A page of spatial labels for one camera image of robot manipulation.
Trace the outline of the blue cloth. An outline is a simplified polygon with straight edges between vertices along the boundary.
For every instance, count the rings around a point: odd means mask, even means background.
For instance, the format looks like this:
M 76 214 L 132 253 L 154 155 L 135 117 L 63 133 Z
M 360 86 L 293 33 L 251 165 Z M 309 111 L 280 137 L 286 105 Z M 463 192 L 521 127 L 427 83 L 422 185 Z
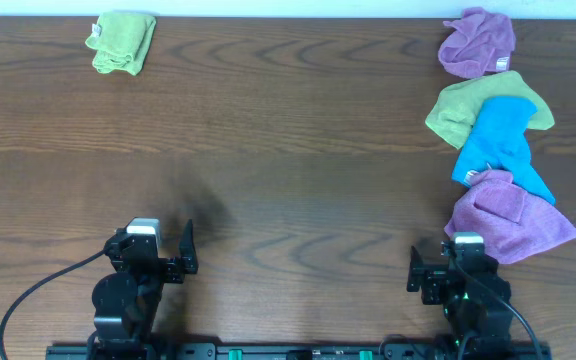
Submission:
M 536 105 L 526 98 L 498 96 L 485 100 L 461 148 L 452 180 L 471 187 L 475 173 L 505 170 L 513 175 L 513 184 L 554 205 L 554 195 L 531 165 L 531 150 L 524 135 L 536 113 Z

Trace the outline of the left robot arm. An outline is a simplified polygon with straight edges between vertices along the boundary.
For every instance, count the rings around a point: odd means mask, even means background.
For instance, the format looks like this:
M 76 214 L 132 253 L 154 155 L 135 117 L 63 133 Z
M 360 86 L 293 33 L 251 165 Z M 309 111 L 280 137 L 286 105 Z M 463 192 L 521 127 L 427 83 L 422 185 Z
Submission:
M 152 327 L 166 284 L 182 284 L 198 272 L 193 222 L 188 221 L 178 241 L 178 254 L 158 255 L 160 221 L 134 218 L 115 230 L 104 254 L 114 272 L 102 278 L 92 292 L 95 334 L 88 341 L 89 359 L 162 359 L 167 346 L 155 339 Z

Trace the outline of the folded green cloth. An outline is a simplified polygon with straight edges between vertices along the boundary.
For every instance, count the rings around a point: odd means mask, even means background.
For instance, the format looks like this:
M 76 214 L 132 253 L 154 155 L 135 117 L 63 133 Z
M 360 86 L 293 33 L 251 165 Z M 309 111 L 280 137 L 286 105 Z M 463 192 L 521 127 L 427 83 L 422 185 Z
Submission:
M 101 74 L 138 75 L 148 54 L 157 20 L 131 12 L 106 12 L 92 25 L 85 45 L 96 51 L 92 66 Z

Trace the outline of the olive green cloth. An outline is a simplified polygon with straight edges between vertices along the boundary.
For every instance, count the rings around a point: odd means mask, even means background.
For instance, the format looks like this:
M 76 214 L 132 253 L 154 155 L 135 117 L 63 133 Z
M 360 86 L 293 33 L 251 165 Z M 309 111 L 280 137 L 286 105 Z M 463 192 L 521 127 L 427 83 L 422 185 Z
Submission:
M 516 71 L 470 79 L 444 88 L 425 124 L 449 145 L 460 149 L 470 135 L 483 102 L 498 96 L 526 98 L 536 106 L 537 111 L 530 118 L 528 129 L 544 131 L 555 125 L 546 102 Z

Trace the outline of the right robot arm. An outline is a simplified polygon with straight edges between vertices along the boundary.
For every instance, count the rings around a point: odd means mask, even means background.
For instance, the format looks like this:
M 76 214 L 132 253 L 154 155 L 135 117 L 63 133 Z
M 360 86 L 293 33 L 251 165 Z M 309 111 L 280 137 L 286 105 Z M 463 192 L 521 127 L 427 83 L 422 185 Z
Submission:
M 428 359 L 515 359 L 510 336 L 513 313 L 507 308 L 510 284 L 482 243 L 442 244 L 446 264 L 424 262 L 411 249 L 407 290 L 420 292 L 425 305 L 440 305 L 450 335 L 435 338 Z

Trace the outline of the purple microfiber cloth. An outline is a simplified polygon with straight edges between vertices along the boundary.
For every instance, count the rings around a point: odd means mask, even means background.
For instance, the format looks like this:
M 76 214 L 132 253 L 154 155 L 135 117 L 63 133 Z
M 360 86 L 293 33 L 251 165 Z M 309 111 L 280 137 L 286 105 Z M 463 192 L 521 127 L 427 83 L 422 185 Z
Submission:
M 554 205 L 514 184 L 510 172 L 472 171 L 468 183 L 444 231 L 480 235 L 486 254 L 499 263 L 514 264 L 576 239 L 575 226 Z

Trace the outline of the crumpled purple cloth top right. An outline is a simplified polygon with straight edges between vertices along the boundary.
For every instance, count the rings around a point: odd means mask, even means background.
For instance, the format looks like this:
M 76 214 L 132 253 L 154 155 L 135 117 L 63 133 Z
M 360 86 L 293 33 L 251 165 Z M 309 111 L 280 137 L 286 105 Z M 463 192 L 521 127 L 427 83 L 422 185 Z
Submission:
M 452 32 L 441 43 L 438 60 L 450 74 L 474 79 L 509 70 L 516 36 L 511 19 L 482 7 L 467 8 L 443 26 Z

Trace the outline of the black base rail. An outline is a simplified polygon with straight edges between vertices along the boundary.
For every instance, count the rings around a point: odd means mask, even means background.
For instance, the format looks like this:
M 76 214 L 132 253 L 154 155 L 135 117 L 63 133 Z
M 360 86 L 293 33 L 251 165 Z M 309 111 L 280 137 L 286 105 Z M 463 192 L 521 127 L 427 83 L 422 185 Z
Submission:
M 415 360 L 415 359 L 534 359 L 534 348 L 515 345 L 504 352 L 477 352 L 455 344 L 390 342 L 377 346 L 355 345 L 215 345 L 184 343 L 151 346 L 135 353 L 111 351 L 95 344 L 55 345 L 46 360 Z

